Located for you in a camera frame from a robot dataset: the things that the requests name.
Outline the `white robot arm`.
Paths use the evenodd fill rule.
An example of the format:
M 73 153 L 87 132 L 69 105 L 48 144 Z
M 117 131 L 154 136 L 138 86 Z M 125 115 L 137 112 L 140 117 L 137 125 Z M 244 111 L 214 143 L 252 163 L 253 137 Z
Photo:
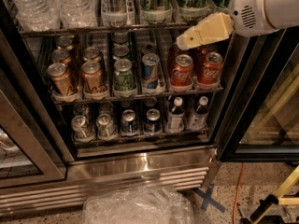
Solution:
M 299 25 L 299 0 L 231 0 L 228 12 L 215 12 L 177 37 L 182 50 L 220 42 L 232 33 L 267 35 Z

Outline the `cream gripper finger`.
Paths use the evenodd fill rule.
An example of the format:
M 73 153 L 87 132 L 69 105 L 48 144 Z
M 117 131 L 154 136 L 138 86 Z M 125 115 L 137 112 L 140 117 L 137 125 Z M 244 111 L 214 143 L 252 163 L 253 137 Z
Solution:
M 202 39 L 195 26 L 177 37 L 177 45 L 182 50 L 193 49 L 202 45 Z

